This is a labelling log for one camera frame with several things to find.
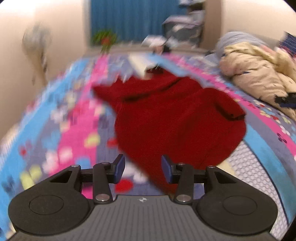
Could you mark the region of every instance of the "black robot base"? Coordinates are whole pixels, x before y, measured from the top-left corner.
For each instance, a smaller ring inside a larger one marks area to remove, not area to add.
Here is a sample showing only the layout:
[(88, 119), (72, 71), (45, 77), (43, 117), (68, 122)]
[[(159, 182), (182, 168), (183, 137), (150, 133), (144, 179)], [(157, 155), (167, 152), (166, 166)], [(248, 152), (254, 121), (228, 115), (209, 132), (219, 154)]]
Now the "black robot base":
[[(162, 156), (166, 180), (178, 184), (169, 196), (118, 195), (125, 168), (120, 154), (93, 169), (72, 165), (12, 199), (8, 214), (16, 229), (11, 241), (272, 241), (277, 206), (266, 194), (215, 166), (195, 170)], [(93, 199), (81, 194), (92, 183)], [(194, 183), (205, 195), (193, 199)]]

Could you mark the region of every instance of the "logo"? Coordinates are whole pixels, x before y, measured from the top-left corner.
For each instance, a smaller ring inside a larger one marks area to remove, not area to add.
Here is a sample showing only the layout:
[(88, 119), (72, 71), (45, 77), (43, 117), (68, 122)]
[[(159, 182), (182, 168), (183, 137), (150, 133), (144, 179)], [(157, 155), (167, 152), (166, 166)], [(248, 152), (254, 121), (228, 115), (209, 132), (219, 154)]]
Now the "logo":
[(148, 199), (145, 198), (145, 197), (140, 197), (138, 200), (139, 200), (140, 202), (146, 202), (146, 201), (148, 201)]

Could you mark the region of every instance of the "pink stripe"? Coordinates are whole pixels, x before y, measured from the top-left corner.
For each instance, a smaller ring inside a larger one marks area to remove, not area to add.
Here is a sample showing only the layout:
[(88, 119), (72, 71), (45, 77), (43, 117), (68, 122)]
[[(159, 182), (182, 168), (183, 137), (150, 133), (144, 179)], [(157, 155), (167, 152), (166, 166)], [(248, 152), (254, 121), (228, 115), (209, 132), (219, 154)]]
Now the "pink stripe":
[[(108, 57), (100, 57), (93, 69), (90, 80), (85, 84), (81, 97), (76, 103), (74, 109), (80, 111), (77, 115), (77, 123), (72, 125), (69, 130), (62, 133), (61, 140), (57, 149), (59, 155), (59, 166), (54, 173), (57, 173), (68, 166), (75, 163), (80, 157), (87, 157), (91, 161), (91, 165), (96, 164), (96, 146), (86, 148), (85, 140), (90, 134), (97, 134), (97, 127), (94, 125), (98, 121), (98, 116), (94, 116), (95, 108), (101, 105), (96, 99), (89, 98), (92, 84), (97, 80), (106, 77), (108, 74)], [(61, 154), (64, 150), (72, 150), (72, 157), (65, 162), (62, 161)], [(90, 198), (91, 190), (83, 192), (85, 196)]]
[[(166, 56), (166, 58), (168, 58), (169, 60), (175, 62), (178, 66), (181, 66), (187, 70), (189, 70), (190, 72), (197, 74), (198, 76), (211, 81), (212, 83), (214, 83), (214, 86), (216, 88), (221, 88), (221, 89), (225, 89), (227, 86), (223, 83), (219, 83), (216, 82), (216, 78), (219, 77), (219, 75), (211, 75), (208, 73), (205, 73), (204, 71), (202, 71), (199, 68), (196, 68), (192, 65), (187, 64), (184, 59), (182, 59), (179, 56), (176, 55), (172, 55), (172, 56)], [(293, 142), (293, 140), (291, 139), (291, 137), (285, 133), (282, 132), (282, 129), (279, 127), (279, 125), (277, 124), (277, 122), (275, 122), (273, 119), (268, 118), (266, 116), (260, 115), (260, 110), (258, 108), (252, 108), (251, 106), (249, 106), (248, 102), (245, 102), (242, 100), (242, 98), (235, 94), (234, 92), (230, 91), (227, 93), (228, 95), (230, 95), (232, 98), (234, 99), (238, 99), (240, 105), (244, 106), (246, 109), (248, 109), (249, 111), (251, 111), (254, 115), (256, 115), (263, 123), (265, 123), (274, 133), (280, 133), (281, 136), (287, 141), (287, 148), (290, 150), (291, 154), (293, 156), (296, 155), (296, 144)]]

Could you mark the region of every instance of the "circular pad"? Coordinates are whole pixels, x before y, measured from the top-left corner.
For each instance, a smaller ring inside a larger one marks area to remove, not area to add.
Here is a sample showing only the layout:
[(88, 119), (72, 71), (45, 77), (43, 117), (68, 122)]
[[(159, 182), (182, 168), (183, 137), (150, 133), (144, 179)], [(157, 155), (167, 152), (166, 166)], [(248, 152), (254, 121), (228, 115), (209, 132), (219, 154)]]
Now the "circular pad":
[(254, 235), (272, 228), (277, 206), (269, 196), (252, 187), (223, 184), (201, 197), (197, 212), (205, 223), (220, 232)]
[(30, 209), (40, 215), (54, 214), (64, 206), (63, 199), (54, 195), (42, 195), (34, 198), (30, 204)]
[(8, 214), (16, 229), (55, 235), (78, 226), (89, 213), (87, 198), (65, 183), (36, 185), (12, 199)]
[(223, 207), (234, 215), (248, 215), (257, 209), (257, 204), (249, 197), (232, 196), (224, 200)]

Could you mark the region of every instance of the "comforter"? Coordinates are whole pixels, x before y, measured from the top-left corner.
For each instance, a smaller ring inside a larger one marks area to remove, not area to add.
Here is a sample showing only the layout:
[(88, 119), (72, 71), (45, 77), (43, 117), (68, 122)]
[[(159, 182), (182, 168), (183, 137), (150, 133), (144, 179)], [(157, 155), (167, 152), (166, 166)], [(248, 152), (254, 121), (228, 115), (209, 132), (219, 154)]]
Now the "comforter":
[(296, 121), (295, 110), (282, 108), (274, 101), (275, 96), (296, 92), (296, 65), (288, 53), (280, 49), (267, 52), (248, 42), (238, 43), (225, 47), (220, 69), (245, 92)]
[[(224, 91), (244, 109), (246, 135), (219, 167), (275, 201), (278, 217), (271, 234), (280, 240), (296, 215), (296, 123), (239, 90), (199, 56), (168, 54), (152, 61), (176, 76), (189, 75), (204, 88)], [(0, 146), (0, 241), (13, 234), (7, 208), (16, 194), (72, 164), (91, 168), (122, 153), (114, 132), (116, 115), (94, 98), (91, 87), (111, 85), (118, 75), (128, 80), (134, 74), (128, 55), (80, 59), (27, 107), (14, 137)], [(199, 135), (205, 142), (210, 139)], [(114, 198), (162, 194), (127, 155), (122, 179), (110, 189)], [(84, 186), (82, 193), (92, 198), (91, 187)], [(195, 184), (194, 198), (203, 194), (202, 184)]]

